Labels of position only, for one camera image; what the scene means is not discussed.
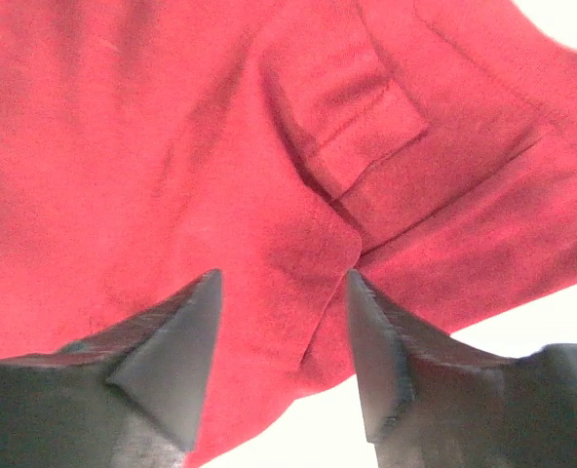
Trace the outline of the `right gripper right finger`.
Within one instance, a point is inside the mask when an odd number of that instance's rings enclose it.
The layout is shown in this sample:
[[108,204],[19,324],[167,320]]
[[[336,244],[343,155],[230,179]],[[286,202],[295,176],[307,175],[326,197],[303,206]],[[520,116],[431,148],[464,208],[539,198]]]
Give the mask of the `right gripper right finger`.
[[577,467],[577,344],[522,358],[455,340],[359,272],[347,317],[365,436],[381,467]]

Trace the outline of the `dark red t shirt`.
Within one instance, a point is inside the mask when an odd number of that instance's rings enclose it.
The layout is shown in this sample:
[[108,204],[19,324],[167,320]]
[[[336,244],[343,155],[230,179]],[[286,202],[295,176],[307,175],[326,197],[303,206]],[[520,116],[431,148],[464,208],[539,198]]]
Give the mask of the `dark red t shirt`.
[[212,268],[191,467],[352,373],[351,268],[448,332],[577,283],[577,52],[510,1],[0,1],[0,358]]

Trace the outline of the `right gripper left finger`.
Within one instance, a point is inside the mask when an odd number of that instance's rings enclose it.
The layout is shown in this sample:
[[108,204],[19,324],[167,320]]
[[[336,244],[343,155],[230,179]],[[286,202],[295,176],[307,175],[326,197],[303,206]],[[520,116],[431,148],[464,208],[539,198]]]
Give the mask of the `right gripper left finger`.
[[218,270],[53,354],[0,360],[0,467],[180,467],[221,313]]

